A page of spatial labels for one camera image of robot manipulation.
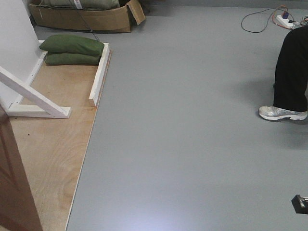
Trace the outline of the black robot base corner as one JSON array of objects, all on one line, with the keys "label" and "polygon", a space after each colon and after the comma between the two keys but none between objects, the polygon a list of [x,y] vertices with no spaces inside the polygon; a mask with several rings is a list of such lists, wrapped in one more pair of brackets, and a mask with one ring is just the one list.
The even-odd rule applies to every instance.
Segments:
[{"label": "black robot base corner", "polygon": [[291,200],[293,208],[297,214],[308,214],[308,198],[295,195]]}]

